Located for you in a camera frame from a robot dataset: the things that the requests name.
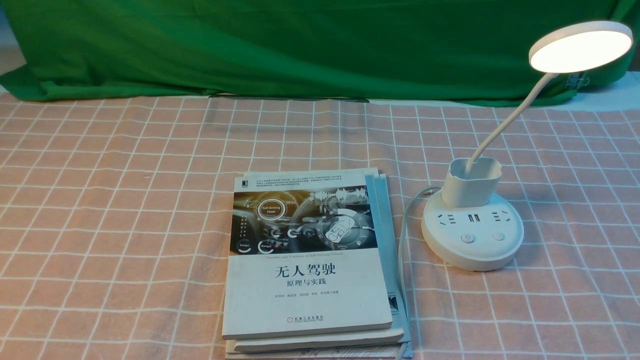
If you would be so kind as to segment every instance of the power strip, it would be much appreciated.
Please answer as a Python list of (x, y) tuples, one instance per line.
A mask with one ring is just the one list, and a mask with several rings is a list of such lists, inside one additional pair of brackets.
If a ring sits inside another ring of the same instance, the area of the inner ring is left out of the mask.
[(484, 206), (454, 208), (434, 193), (422, 214), (422, 235), (445, 262), (469, 271), (508, 264), (522, 244), (524, 227), (515, 208), (496, 193)]

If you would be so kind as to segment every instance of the pen holder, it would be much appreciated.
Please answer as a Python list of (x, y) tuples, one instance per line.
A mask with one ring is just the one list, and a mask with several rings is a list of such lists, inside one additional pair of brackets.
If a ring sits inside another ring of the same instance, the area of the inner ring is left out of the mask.
[(487, 205), (502, 176), (502, 165), (493, 158), (480, 157), (465, 179), (466, 164), (467, 159), (455, 159), (449, 164), (442, 200), (454, 208)]

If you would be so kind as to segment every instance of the desk lamp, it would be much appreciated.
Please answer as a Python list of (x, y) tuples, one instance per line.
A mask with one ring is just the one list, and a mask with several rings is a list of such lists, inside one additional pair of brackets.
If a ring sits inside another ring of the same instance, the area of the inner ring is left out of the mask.
[[(558, 74), (582, 72), (610, 63), (624, 55), (632, 44), (632, 32), (627, 26), (613, 21), (591, 21), (556, 30), (531, 47), (529, 64), (545, 75), (471, 158), (458, 158), (449, 164), (442, 189), (424, 207), (422, 235), (437, 256), (470, 271), (495, 270), (511, 261), (524, 237), (522, 219), (508, 201), (495, 193), (502, 165), (493, 158), (481, 157), (482, 152), (551, 79)], [(430, 186), (412, 201), (436, 189)], [(403, 223), (402, 240), (406, 220)]]

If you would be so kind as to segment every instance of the power button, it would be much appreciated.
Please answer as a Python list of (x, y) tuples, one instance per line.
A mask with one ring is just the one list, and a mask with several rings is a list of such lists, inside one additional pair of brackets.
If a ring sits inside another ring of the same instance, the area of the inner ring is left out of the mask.
[(472, 242), (474, 242), (474, 240), (476, 239), (475, 236), (473, 236), (472, 234), (463, 234), (460, 239), (467, 244), (470, 244)]

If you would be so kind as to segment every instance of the car dashboard image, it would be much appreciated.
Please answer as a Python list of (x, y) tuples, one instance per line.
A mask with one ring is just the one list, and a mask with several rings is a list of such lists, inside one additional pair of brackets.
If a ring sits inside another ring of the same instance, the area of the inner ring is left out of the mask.
[(376, 248), (366, 189), (236, 193), (230, 246), (232, 255)]

